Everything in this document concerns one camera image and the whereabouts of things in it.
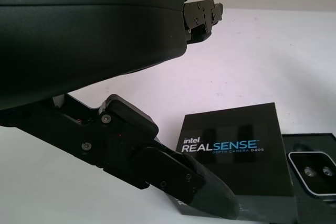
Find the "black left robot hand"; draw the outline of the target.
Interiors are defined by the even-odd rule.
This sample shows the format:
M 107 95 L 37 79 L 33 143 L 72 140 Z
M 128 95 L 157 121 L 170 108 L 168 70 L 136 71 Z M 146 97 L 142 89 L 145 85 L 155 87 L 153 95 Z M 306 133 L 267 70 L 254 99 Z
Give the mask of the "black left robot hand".
M 1 0 L 1 126 L 20 129 L 138 188 L 236 219 L 231 189 L 118 95 L 72 91 L 182 56 L 222 18 L 213 0 Z

